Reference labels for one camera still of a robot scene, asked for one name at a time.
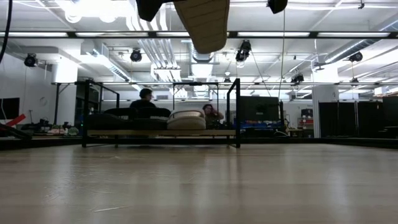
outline dark hair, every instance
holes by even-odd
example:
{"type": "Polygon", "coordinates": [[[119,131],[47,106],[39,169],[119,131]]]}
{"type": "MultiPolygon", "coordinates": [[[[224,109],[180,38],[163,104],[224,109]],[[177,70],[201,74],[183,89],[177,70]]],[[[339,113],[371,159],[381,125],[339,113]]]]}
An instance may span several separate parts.
{"type": "Polygon", "coordinates": [[[205,110],[205,109],[206,109],[206,107],[208,107],[208,106],[211,106],[211,109],[213,109],[213,105],[211,105],[211,104],[207,103],[207,104],[205,104],[205,105],[203,106],[202,110],[205,110]]]}
{"type": "Polygon", "coordinates": [[[140,92],[139,92],[139,97],[141,97],[141,99],[145,98],[147,95],[152,94],[152,90],[148,89],[148,88],[143,88],[140,92]]]}

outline wooden floor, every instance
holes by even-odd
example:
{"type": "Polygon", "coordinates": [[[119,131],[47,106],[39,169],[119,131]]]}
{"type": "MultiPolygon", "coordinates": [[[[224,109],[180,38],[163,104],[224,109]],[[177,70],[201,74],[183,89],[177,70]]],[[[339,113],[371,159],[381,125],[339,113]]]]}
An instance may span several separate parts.
{"type": "Polygon", "coordinates": [[[397,223],[398,151],[322,144],[0,151],[0,223],[397,223]]]}

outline white column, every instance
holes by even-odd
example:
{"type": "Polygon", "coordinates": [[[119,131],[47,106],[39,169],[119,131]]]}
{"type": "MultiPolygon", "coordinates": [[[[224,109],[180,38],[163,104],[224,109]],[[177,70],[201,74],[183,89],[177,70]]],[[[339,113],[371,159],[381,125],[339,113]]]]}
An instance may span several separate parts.
{"type": "MultiPolygon", "coordinates": [[[[333,64],[324,66],[324,70],[314,71],[312,73],[314,82],[330,82],[337,83],[338,72],[337,67],[333,64]]],[[[338,85],[320,85],[312,87],[312,104],[313,104],[313,132],[315,138],[321,137],[319,102],[336,102],[339,100],[338,85]]]]}
{"type": "MultiPolygon", "coordinates": [[[[77,81],[78,65],[67,59],[52,66],[53,82],[56,83],[72,83],[77,81]]],[[[58,99],[58,117],[57,124],[69,122],[74,125],[75,122],[75,106],[76,106],[76,86],[69,85],[66,87],[58,99]]]]}

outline monitor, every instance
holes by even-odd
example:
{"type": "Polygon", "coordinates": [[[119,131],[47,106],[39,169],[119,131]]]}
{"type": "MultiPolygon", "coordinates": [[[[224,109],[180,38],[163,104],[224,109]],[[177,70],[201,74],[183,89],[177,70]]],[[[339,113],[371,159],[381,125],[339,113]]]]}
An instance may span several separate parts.
{"type": "Polygon", "coordinates": [[[0,119],[15,119],[18,116],[19,116],[19,98],[0,99],[0,119]]]}
{"type": "Polygon", "coordinates": [[[279,121],[278,97],[241,96],[241,121],[279,121]]]}

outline person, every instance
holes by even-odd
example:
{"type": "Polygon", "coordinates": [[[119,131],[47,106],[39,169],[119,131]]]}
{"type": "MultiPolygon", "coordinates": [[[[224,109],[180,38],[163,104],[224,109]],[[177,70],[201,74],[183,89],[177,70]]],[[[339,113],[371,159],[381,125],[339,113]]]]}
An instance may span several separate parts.
{"type": "Polygon", "coordinates": [[[223,119],[224,115],[213,108],[211,104],[205,104],[202,108],[205,112],[206,126],[212,127],[214,123],[223,119]]]}
{"type": "Polygon", "coordinates": [[[152,90],[148,88],[143,88],[139,92],[139,97],[141,100],[136,100],[130,104],[130,108],[145,108],[145,107],[152,107],[155,108],[155,104],[151,103],[150,100],[152,99],[152,90]]]}

